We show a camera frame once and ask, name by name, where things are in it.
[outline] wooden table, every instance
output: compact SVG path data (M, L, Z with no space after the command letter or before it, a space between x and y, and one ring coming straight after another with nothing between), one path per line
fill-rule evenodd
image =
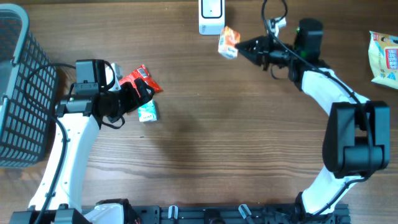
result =
M389 167L343 199L353 223L397 223L398 91L370 82L369 30L398 35L398 1L288 1L292 43L304 17L325 26L322 58L358 93L391 107ZM103 58L127 75L145 64L164 92L155 96L160 120L125 116L103 127L91 150L83 205L128 198L133 205L214 205L293 202L323 166L327 115L288 80L243 57L217 53L217 36L198 32L197 2L26 6L30 28L54 62ZM227 1L227 25L243 40L264 34L261 1ZM282 13L270 1L266 16ZM65 87L75 79L62 77ZM279 77L286 70L276 72ZM27 208L46 161L24 170L0 169L0 223Z

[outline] brown table surface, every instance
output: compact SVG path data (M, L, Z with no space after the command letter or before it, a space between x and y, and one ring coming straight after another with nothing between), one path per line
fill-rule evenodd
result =
M397 223L398 91L370 82L368 44L369 30L398 35L398 1L288 4L280 38L292 43L301 18L321 20L322 58L358 93L391 107L388 168L342 201L353 223ZM120 130L101 129L88 160L83 205L110 198L161 206L290 203L322 168L326 113L290 81L272 79L243 57L220 56L218 37L198 32L197 2L25 8L52 61L103 58L120 64L123 75L144 63L164 89L155 96L159 121L140 123L134 112ZM227 25L243 40L263 35L260 8L261 1L227 1ZM282 11L279 1L270 1L266 16ZM65 87L74 79L72 71L62 76ZM0 223L27 208L46 163L0 169Z

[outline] snack bag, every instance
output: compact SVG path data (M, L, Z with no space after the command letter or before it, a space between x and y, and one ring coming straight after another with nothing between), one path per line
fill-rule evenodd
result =
M146 82L150 87L152 87L156 93L162 91L161 87L152 79L145 65L141 65L139 68L135 69L130 73L130 75L122 78L119 81L119 84L122 85L125 82L130 82L132 86L137 89L134 80L137 78L141 78L144 82Z
M228 59L235 59L238 56L238 50L235 48L235 44L240 41L241 34L226 26L221 30L220 41L218 42L218 53Z
M370 33L368 54L374 75L372 82L398 89L398 37Z

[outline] orange and white package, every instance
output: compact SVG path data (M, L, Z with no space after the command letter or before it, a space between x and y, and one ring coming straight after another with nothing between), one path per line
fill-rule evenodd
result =
M228 59L235 59L238 56L238 50L235 44L241 41L241 34L226 26L220 34L218 42L218 53Z

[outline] red label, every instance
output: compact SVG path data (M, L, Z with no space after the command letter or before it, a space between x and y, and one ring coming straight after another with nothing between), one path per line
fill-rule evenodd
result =
M386 49L386 63L388 69L398 69L398 49Z

